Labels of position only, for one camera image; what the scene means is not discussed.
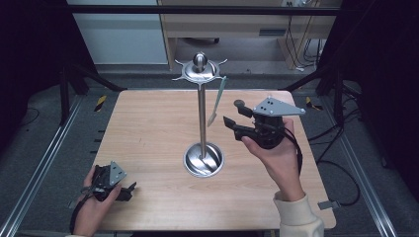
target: hand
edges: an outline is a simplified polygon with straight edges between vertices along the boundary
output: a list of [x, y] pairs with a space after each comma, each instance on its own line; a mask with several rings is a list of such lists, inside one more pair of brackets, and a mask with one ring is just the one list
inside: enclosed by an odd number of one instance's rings
[[[283, 118], [284, 126], [293, 133], [293, 120]], [[273, 149], [261, 148], [253, 139], [247, 136], [241, 138], [250, 153], [258, 157], [265, 165], [268, 174], [281, 190], [282, 200], [296, 201], [304, 198], [299, 181], [296, 150], [286, 137]]]
[[[94, 173], [95, 167], [93, 166], [84, 179], [83, 187], [90, 187], [92, 185]], [[88, 198], [77, 214], [73, 234], [93, 236], [120, 192], [121, 185], [116, 185], [108, 197], [102, 202], [96, 200], [94, 197]]]

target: white sleeve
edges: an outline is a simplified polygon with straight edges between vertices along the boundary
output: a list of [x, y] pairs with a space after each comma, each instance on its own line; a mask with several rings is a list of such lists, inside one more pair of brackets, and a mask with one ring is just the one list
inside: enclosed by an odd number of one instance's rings
[[297, 201], [283, 201], [281, 192], [277, 192], [274, 203], [280, 212], [281, 237], [322, 237], [324, 235], [323, 221], [311, 211], [307, 195]]

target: round metal base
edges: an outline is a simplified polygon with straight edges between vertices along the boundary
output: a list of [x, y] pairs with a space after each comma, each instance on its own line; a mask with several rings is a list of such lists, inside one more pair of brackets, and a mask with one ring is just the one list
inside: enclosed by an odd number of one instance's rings
[[224, 155], [216, 145], [207, 142], [207, 155], [203, 159], [201, 144], [195, 143], [185, 152], [184, 165], [193, 176], [211, 177], [224, 165]]

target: wall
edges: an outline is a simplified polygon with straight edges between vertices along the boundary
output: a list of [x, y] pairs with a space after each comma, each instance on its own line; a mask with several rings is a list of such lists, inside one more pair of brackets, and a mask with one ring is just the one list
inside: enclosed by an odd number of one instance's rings
[[[156, 5], [155, 0], [67, 0], [68, 4]], [[96, 65], [167, 64], [158, 15], [74, 14]]]

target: wooden tabletop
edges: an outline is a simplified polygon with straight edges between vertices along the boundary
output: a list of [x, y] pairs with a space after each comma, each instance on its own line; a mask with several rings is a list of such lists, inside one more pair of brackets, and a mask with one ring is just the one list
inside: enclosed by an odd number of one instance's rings
[[[217, 91], [207, 90], [207, 117]], [[294, 105], [285, 91], [223, 92], [207, 141], [223, 152], [222, 169], [209, 178], [192, 176], [183, 164], [185, 151], [200, 142], [198, 92], [123, 91], [106, 129], [95, 164], [116, 161], [126, 172], [127, 188], [137, 186], [130, 201], [116, 201], [104, 219], [103, 230], [266, 230], [279, 229], [280, 216], [274, 205], [278, 187], [263, 164], [251, 155], [233, 131], [224, 126], [223, 116], [252, 126], [252, 119], [237, 112], [233, 102], [241, 99], [253, 108], [269, 95]], [[323, 183], [299, 117], [295, 136], [303, 153], [301, 182], [310, 204], [333, 228], [331, 209], [320, 210], [327, 200]]]

